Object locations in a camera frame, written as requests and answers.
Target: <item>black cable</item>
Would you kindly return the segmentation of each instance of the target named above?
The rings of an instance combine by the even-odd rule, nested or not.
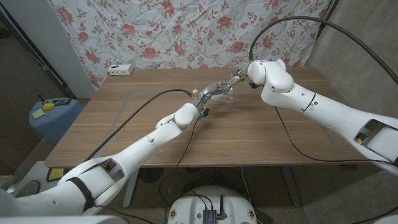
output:
[[[213,209],[213,203],[212,203],[211,200],[210,200],[208,197],[206,197],[206,196],[197,195],[197,194],[184,194],[184,195],[179,196],[179,198],[180,198],[180,197],[184,197],[184,196],[195,196],[195,197],[198,197],[198,198],[205,204],[206,210],[208,210],[208,209],[207,209],[207,204],[206,204],[206,202],[202,199],[202,197],[204,197],[204,198],[206,198],[207,200],[210,201],[211,209]]]
[[[181,176],[180,174],[178,174],[178,173],[171,173],[171,174],[165,176],[165,177],[162,179],[162,181],[160,181],[160,184],[159,184],[159,195],[160,195],[160,197],[162,198],[163,202],[164,202],[167,206],[169,206],[169,207],[171,207],[171,204],[169,204],[169,203],[166,201],[166,199],[163,197],[162,192],[161,192],[161,188],[162,188],[162,183],[163,183],[163,181],[164,181],[166,178],[170,177],[171,175],[177,175],[177,176],[179,176],[179,177],[181,178],[181,180],[182,180],[182,184],[183,184],[184,187],[185,187],[184,179],[183,179],[182,176]]]
[[[393,81],[398,85],[398,76],[394,73],[394,71],[392,71],[392,69],[390,67],[388,67],[388,65],[381,60],[381,58],[379,56],[377,56],[376,53],[374,53],[366,44],[364,44],[364,42],[360,41],[357,37],[355,37],[353,34],[349,33],[347,30],[344,30],[343,28],[341,28],[340,26],[333,24],[329,21],[326,21],[324,19],[319,19],[319,18],[315,18],[315,17],[310,17],[310,16],[293,16],[293,17],[286,17],[283,19],[279,19],[275,22],[271,22],[268,26],[266,26],[266,28],[264,28],[258,35],[257,37],[254,39],[253,43],[250,46],[250,51],[249,51],[249,60],[252,61],[253,60],[253,48],[254,45],[256,44],[258,38],[260,38],[260,36],[270,27],[272,27],[273,25],[282,22],[282,21],[289,21],[289,20],[294,20],[294,19],[306,19],[306,20],[310,20],[310,21],[317,21],[320,22],[321,24],[326,24],[332,28],[335,28],[336,30],[342,32],[343,34],[345,34],[347,37],[351,38],[351,40],[355,41],[359,46],[361,46],[372,58],[374,58],[379,65],[381,65],[381,67],[390,75],[390,77],[393,79]]]
[[[166,211],[164,212],[164,224],[166,224],[168,216],[169,214],[167,213],[167,207],[166,207]]]
[[[182,161],[182,158],[184,158],[184,155],[185,155],[185,153],[186,153],[187,150],[188,150],[188,146],[189,146],[189,144],[191,143],[191,140],[192,140],[193,131],[195,130],[195,126],[197,125],[197,122],[198,122],[198,121],[199,121],[199,119],[197,119],[197,120],[195,121],[195,124],[193,125],[192,134],[191,134],[191,137],[190,137],[189,142],[188,142],[188,144],[187,144],[187,148],[185,148],[185,151],[184,151],[184,153],[182,154],[182,157],[181,157],[181,159],[179,160],[179,162],[177,163],[177,165],[175,166],[175,168],[177,168],[178,165],[180,165],[180,162]]]
[[[85,162],[86,161],[88,161],[88,160],[90,160],[109,140],[111,140],[111,138],[117,133],[117,132],[119,132],[120,131],[120,129],[122,129],[123,127],[124,127],[124,125],[126,125],[130,120],[131,120],[131,118],[132,117],[134,117],[141,109],[143,109],[146,105],[148,105],[148,103],[150,103],[152,100],[154,100],[155,98],[157,98],[158,96],[160,96],[160,95],[162,95],[162,94],[164,94],[164,93],[168,93],[168,92],[171,92],[171,91],[182,91],[182,92],[185,92],[185,93],[187,93],[188,94],[188,96],[189,97],[192,97],[192,93],[190,93],[189,91],[187,91],[187,90],[181,90],[181,89],[172,89],[172,90],[166,90],[166,91],[163,91],[163,92],[160,92],[160,93],[158,93],[158,94],[156,94],[154,97],[152,97],[150,100],[148,100],[146,103],[144,103],[140,108],[138,108],[138,110],[136,110],[125,122],[123,122],[123,124],[122,125],[120,125],[120,127],[117,129],[117,130],[115,130],[109,137],[107,137],[106,139],[105,139],[105,141],[103,141],[95,150],[94,150],[94,152],[92,152],[88,157],[87,157],[87,159],[85,160]]]
[[[386,212],[386,213],[383,213],[383,214],[381,214],[381,215],[378,215],[378,216],[376,216],[376,217],[369,218],[369,219],[367,219],[367,220],[363,220],[363,221],[356,222],[356,223],[353,223],[353,224],[360,224],[360,223],[365,223],[365,222],[368,222],[368,221],[372,221],[372,220],[375,220],[375,219],[381,218],[381,217],[383,217],[383,216],[385,216],[385,215],[388,215],[388,214],[390,214],[390,213],[392,213],[392,212],[394,212],[394,211],[396,211],[396,210],[398,210],[398,206],[396,206],[395,208],[393,208],[393,209],[389,210],[389,211],[388,211],[388,212]]]
[[[275,110],[276,110],[276,113],[277,113],[278,116],[279,116],[280,121],[282,122],[282,125],[284,126],[284,129],[285,129],[287,138],[289,139],[291,145],[292,145],[299,153],[301,153],[301,155],[303,155],[303,156],[305,156],[305,157],[307,157],[307,158],[310,158],[310,159],[315,160],[315,161],[320,161],[320,162],[382,162],[382,163],[390,164],[390,165],[393,165],[393,166],[395,165],[393,162],[380,161],[380,160],[377,160],[377,159],[340,159],[340,160],[325,160],[325,159],[317,159],[317,158],[308,156],[308,155],[306,155],[304,152],[300,151],[300,150],[296,147],[296,145],[293,143],[292,138],[290,137],[290,134],[289,134],[289,132],[287,131],[286,125],[285,125],[285,123],[284,123],[282,117],[280,116],[278,109],[276,108],[276,106],[275,106],[274,108],[275,108]]]
[[[124,212],[120,212],[120,211],[117,211],[116,209],[113,209],[111,207],[107,207],[107,206],[104,206],[104,205],[93,205],[93,206],[94,207],[99,207],[99,208],[106,208],[106,209],[114,211],[114,212],[116,212],[116,213],[118,213],[120,215],[124,215],[124,216],[130,217],[130,218],[136,218],[136,219],[142,220],[144,222],[147,222],[147,223],[150,223],[150,224],[154,224],[153,222],[151,222],[149,220],[146,220],[145,218],[137,217],[135,215],[130,215],[130,214],[127,214],[127,213],[124,213]]]
[[[130,221],[127,218],[123,218],[125,221],[127,221],[127,224],[130,224]]]
[[[209,202],[210,202],[210,208],[213,209],[213,202],[211,202],[211,200],[210,200],[208,197],[202,196],[202,195],[197,195],[192,189],[191,189],[191,191],[193,192],[193,194],[195,194],[195,196],[197,196],[197,197],[204,197],[205,199],[209,200]]]

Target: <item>pink rose pattern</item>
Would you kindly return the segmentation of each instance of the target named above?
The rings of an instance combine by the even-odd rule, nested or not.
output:
[[[328,0],[49,3],[95,88],[112,64],[162,69],[223,68],[247,62],[251,41],[266,25],[292,15],[323,18],[328,7]],[[288,66],[302,66],[317,34],[318,25],[312,21],[276,24],[257,41],[254,58],[280,58]]]

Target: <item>gray tape outline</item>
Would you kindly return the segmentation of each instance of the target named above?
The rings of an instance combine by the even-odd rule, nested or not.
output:
[[[160,92],[159,91],[144,91],[144,92],[130,92],[130,93],[128,93],[127,97],[124,100],[122,107],[120,107],[119,113],[118,113],[118,115],[116,115],[116,117],[115,117],[115,119],[113,121],[113,124],[112,124],[111,128],[109,129],[105,139],[107,139],[113,133],[113,130],[116,127],[116,124],[118,123],[119,118],[122,115],[124,109],[126,108],[127,103],[129,102],[131,96],[133,96],[133,95],[155,95],[155,94],[158,94],[158,93],[160,93]],[[166,94],[173,94],[173,93],[176,94],[176,93],[181,93],[181,92],[170,92],[170,93],[166,93]],[[106,146],[106,144],[93,157],[94,158],[100,157],[105,146]]]

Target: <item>black connector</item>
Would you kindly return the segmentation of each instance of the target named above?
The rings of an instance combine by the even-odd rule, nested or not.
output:
[[[254,84],[254,83],[249,83],[249,85],[250,85],[250,87],[253,88],[253,89],[258,88],[259,86],[261,86],[261,85],[256,85],[256,84]]]

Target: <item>small white box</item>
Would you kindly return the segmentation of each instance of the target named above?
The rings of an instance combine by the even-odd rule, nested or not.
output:
[[[132,73],[132,65],[111,65],[108,68],[110,75],[130,75]]]

